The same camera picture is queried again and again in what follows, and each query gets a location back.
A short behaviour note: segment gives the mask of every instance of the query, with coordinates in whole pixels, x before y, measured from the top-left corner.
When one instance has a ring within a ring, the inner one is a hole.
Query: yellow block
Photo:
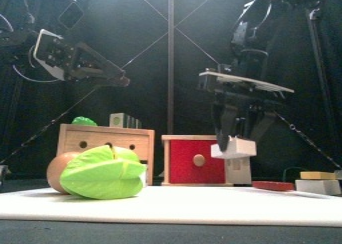
[[[306,171],[306,172],[301,172],[301,179],[335,180],[337,175],[335,175],[335,173],[329,173],[329,172]]]

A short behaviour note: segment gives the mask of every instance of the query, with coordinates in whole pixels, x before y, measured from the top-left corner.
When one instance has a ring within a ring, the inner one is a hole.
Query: wooden drawer
[[[211,135],[163,135],[163,185],[231,185],[226,182],[225,160],[211,157]]]
[[[62,124],[58,155],[71,151],[83,152],[104,144],[131,149],[148,166],[147,184],[152,185],[154,142],[154,130]]]

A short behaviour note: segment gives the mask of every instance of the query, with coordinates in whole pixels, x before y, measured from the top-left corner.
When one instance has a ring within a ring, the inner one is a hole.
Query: red block
[[[293,191],[295,190],[294,184],[287,182],[273,182],[273,181],[253,181],[251,186],[258,189],[271,191]]]

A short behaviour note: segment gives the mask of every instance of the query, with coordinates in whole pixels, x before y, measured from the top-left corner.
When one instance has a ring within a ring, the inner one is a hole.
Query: plush lettuce
[[[126,148],[108,145],[84,151],[68,163],[60,184],[74,195],[94,199],[120,199],[136,195],[143,182],[140,175],[146,165]]]
[[[86,118],[83,116],[80,117],[76,117],[71,124],[75,124],[75,125],[83,125],[83,126],[98,126],[96,122],[94,120],[91,120],[90,118]]]

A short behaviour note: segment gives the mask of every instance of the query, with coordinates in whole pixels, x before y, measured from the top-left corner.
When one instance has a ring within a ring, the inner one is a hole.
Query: metal rod
[[[167,133],[174,133],[174,45],[175,45],[175,0],[168,0],[168,84],[167,84]]]
[[[307,23],[309,23],[309,30],[310,30],[310,36],[311,36],[314,56],[315,56],[317,72],[318,72],[318,78],[321,83],[325,113],[327,117],[327,128],[329,128],[329,134],[330,134],[331,144],[334,149],[333,153],[337,156],[337,155],[341,155],[341,148],[338,147],[341,140],[339,140],[337,122],[334,117],[331,95],[329,91],[329,82],[327,82],[326,68],[325,68],[322,48],[321,48],[319,35],[318,35],[318,20],[321,16],[319,7],[315,8],[313,11],[306,10],[306,14],[307,14]]]

